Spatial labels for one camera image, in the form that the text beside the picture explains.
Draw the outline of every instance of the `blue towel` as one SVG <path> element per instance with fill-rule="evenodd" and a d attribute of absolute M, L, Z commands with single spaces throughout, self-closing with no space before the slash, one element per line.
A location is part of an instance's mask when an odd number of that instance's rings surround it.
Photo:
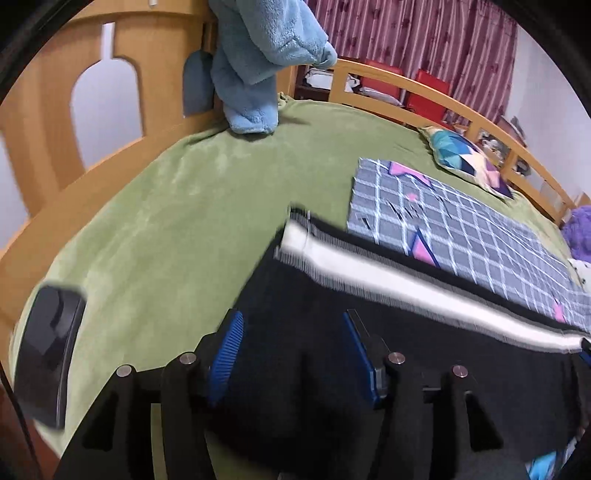
<path fill-rule="evenodd" d="M 209 0 L 219 45 L 212 79 L 232 130 L 272 133 L 277 127 L 275 75 L 284 67 L 327 69 L 337 55 L 302 0 Z"/>

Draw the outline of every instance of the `white stripe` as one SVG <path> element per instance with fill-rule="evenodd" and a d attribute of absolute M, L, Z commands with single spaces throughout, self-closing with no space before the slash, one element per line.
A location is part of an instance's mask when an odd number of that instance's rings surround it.
<path fill-rule="evenodd" d="M 581 351 L 578 332 L 549 330 L 519 320 L 477 301 L 444 290 L 380 262 L 353 254 L 309 235 L 292 220 L 285 226 L 281 250 L 306 260 L 326 277 L 401 300 L 478 330 L 495 332 L 531 349 L 545 352 Z"/>

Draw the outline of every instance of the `purple plush toy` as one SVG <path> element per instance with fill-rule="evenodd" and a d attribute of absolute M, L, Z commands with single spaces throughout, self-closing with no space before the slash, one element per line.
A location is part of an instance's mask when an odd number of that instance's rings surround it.
<path fill-rule="evenodd" d="M 574 259 L 591 263 L 591 205 L 573 210 L 562 235 Z"/>

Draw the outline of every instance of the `patterned curtain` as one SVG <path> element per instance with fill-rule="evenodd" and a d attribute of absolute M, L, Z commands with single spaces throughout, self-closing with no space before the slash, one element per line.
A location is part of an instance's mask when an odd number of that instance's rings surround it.
<path fill-rule="evenodd" d="M 504 114 L 517 23 L 488 0 L 307 2 L 339 56 L 397 66 L 409 78 L 426 70 L 491 121 Z"/>

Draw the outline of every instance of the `green bedsheet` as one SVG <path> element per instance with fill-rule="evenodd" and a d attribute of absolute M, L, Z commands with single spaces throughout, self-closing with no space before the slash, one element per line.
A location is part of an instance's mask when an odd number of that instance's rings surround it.
<path fill-rule="evenodd" d="M 524 197 L 504 203 L 437 167 L 418 133 L 346 106 L 281 103 L 279 127 L 268 137 L 220 126 L 179 141 L 56 257 L 46 280 L 87 297 L 65 431 L 40 429 L 56 452 L 118 366 L 161 367 L 216 329 L 291 202 L 344 228 L 359 157 L 395 160 L 472 195 L 533 228 L 568 263 L 558 229 Z M 30 303 L 13 338 L 13 372 Z M 220 480 L 263 475 L 211 448 Z"/>

